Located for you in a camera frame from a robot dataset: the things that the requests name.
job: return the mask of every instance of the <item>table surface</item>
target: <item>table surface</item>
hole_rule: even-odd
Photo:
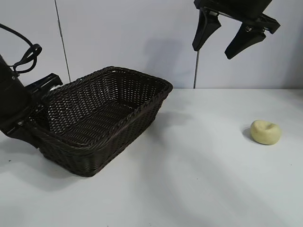
[[[281,126],[273,146],[249,137]],[[302,227],[303,90],[175,89],[92,178],[0,135],[1,227]]]

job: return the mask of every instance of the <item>woven texture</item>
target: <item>woven texture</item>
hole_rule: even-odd
[[[108,67],[50,92],[26,128],[47,159],[93,176],[146,130],[171,90],[163,79]]]

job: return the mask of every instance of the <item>black wire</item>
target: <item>black wire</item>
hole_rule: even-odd
[[[201,20],[201,15],[202,14],[203,14],[204,19],[205,19],[204,26],[203,26],[203,31],[202,31],[202,34],[203,34],[205,32],[205,29],[206,29],[206,26],[207,26],[207,23],[208,23],[207,15],[206,15],[206,12],[205,12],[204,8],[200,9],[199,22]],[[196,88],[196,83],[197,83],[199,54],[200,54],[200,50],[197,51],[197,57],[196,57],[196,69],[195,69],[195,78],[194,78],[194,88]]]
[[[13,30],[13,29],[11,29],[11,28],[3,25],[3,24],[0,24],[0,28],[13,33],[14,35],[16,35],[19,38],[23,39],[30,46],[29,49],[25,52],[25,54],[21,58],[21,60],[18,61],[17,63],[15,63],[14,65],[10,66],[10,67],[12,67],[13,70],[17,74],[27,73],[27,72],[30,72],[31,70],[33,70],[33,68],[37,64],[37,56],[41,53],[42,47],[39,44],[32,44],[25,36],[23,36],[19,32],[15,31],[15,30]],[[33,61],[33,64],[32,64],[32,66],[30,68],[28,68],[27,70],[17,71],[17,67],[18,66],[27,64],[27,63],[29,63],[31,61]]]

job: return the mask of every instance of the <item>white backdrop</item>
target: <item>white backdrop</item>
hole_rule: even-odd
[[[57,0],[71,78],[109,65],[165,78],[192,88],[196,52],[192,40],[198,10],[192,0]],[[5,1],[0,23],[16,29],[43,52],[37,67],[21,76],[28,84],[50,72],[68,82],[54,0]],[[224,50],[240,23],[220,17],[222,27],[200,52],[198,88],[302,88],[302,0],[273,0],[266,13],[281,27],[260,44],[228,60]],[[0,30],[0,53],[17,62],[27,45]]]
[[[64,83],[68,82],[53,0],[2,1],[0,23],[20,32],[33,44],[38,43],[43,48],[34,70],[19,77],[25,85],[51,72],[60,75]],[[29,48],[22,39],[3,29],[0,29],[0,40],[0,54],[9,65],[19,61]]]
[[[192,88],[192,0],[57,0],[72,79],[105,66],[143,71]]]

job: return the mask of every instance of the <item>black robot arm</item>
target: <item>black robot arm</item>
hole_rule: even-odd
[[[225,54],[233,58],[249,46],[263,41],[265,30],[273,34],[280,24],[263,14],[272,0],[195,0],[200,10],[199,24],[193,48],[199,51],[206,40],[221,27],[218,16],[224,15],[242,22],[242,25],[227,47]]]

